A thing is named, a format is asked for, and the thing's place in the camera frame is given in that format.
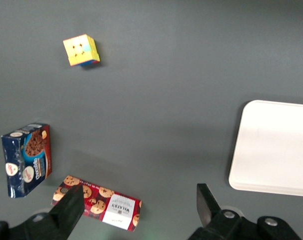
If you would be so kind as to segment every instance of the brand logo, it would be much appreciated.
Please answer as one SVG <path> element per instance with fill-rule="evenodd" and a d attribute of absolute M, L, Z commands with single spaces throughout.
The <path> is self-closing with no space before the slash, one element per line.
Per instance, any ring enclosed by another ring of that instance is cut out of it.
<path fill-rule="evenodd" d="M 25 183 L 30 183 L 34 177 L 34 169 L 32 166 L 28 166 L 23 171 L 23 180 Z"/>
<path fill-rule="evenodd" d="M 16 173 L 18 172 L 18 166 L 16 164 L 13 164 L 10 162 L 7 162 L 5 164 L 5 168 L 6 168 L 7 175 L 10 177 L 16 175 Z"/>
<path fill-rule="evenodd" d="M 128 207 L 122 206 L 122 205 L 118 205 L 118 204 L 112 204 L 111 205 L 114 209 L 120 210 L 120 214 L 122 214 L 122 212 L 126 212 L 129 213 L 130 209 Z"/>

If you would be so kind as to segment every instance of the gray table surface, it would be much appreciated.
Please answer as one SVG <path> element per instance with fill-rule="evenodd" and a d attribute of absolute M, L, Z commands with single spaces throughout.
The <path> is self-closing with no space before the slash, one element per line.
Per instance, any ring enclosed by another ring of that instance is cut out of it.
<path fill-rule="evenodd" d="M 69 66 L 63 40 L 81 34 L 95 67 Z M 135 232 L 82 216 L 71 240 L 185 240 L 201 226 L 197 183 L 303 239 L 303 197 L 228 183 L 255 99 L 303 104 L 303 0 L 0 0 L 0 220 L 51 208 L 71 174 L 143 202 Z M 1 135 L 32 122 L 51 126 L 53 173 L 10 199 Z"/>

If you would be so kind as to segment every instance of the cookie box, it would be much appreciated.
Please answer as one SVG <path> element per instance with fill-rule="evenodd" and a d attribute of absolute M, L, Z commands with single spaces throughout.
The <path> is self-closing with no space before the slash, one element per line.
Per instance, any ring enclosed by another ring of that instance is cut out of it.
<path fill-rule="evenodd" d="M 83 188 L 83 215 L 131 232 L 135 230 L 140 218 L 141 200 L 74 176 L 65 178 L 55 191 L 51 204 L 56 205 L 75 185 L 82 185 Z"/>
<path fill-rule="evenodd" d="M 1 136 L 8 195 L 29 194 L 52 173 L 50 126 L 32 123 Z"/>

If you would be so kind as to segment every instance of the cookie image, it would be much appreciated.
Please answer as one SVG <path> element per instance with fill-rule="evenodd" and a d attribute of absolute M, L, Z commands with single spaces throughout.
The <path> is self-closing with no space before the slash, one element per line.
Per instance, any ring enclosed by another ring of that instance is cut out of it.
<path fill-rule="evenodd" d="M 59 202 L 63 196 L 67 193 L 68 189 L 65 187 L 58 187 L 55 193 L 53 194 L 53 198 L 56 202 Z"/>
<path fill-rule="evenodd" d="M 47 138 L 47 132 L 45 130 L 41 132 L 41 138 L 42 139 Z"/>
<path fill-rule="evenodd" d="M 80 180 L 77 177 L 73 177 L 73 176 L 67 176 L 65 178 L 65 180 L 63 181 L 64 184 L 68 185 L 68 186 L 75 186 L 78 185 L 80 183 Z"/>
<path fill-rule="evenodd" d="M 40 154 L 45 147 L 46 141 L 42 137 L 42 133 L 40 130 L 34 131 L 31 134 L 30 139 L 28 140 L 25 152 L 27 156 L 34 157 Z"/>
<path fill-rule="evenodd" d="M 132 218 L 132 224 L 136 227 L 138 222 L 140 221 L 140 215 L 136 214 L 135 216 L 133 216 Z"/>
<path fill-rule="evenodd" d="M 82 186 L 82 192 L 84 199 L 89 198 L 92 195 L 92 190 L 89 186 L 83 185 Z"/>
<path fill-rule="evenodd" d="M 88 202 L 91 204 L 95 204 L 95 203 L 97 203 L 97 200 L 95 198 L 91 198 L 88 200 Z"/>
<path fill-rule="evenodd" d="M 97 203 L 95 203 L 90 211 L 93 214 L 101 214 L 106 209 L 106 204 L 102 200 L 98 200 Z"/>
<path fill-rule="evenodd" d="M 114 191 L 104 188 L 104 187 L 100 187 L 99 188 L 99 194 L 104 197 L 104 198 L 110 198 L 112 195 L 114 195 Z"/>

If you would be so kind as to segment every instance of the red cookie package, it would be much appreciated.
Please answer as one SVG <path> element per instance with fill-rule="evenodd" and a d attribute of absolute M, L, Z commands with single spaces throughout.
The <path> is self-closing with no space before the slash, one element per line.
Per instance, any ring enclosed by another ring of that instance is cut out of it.
<path fill-rule="evenodd" d="M 68 175 L 55 191 L 52 205 L 56 205 L 67 191 L 82 185 L 85 210 L 83 215 L 133 232 L 138 225 L 142 201 L 108 188 Z"/>

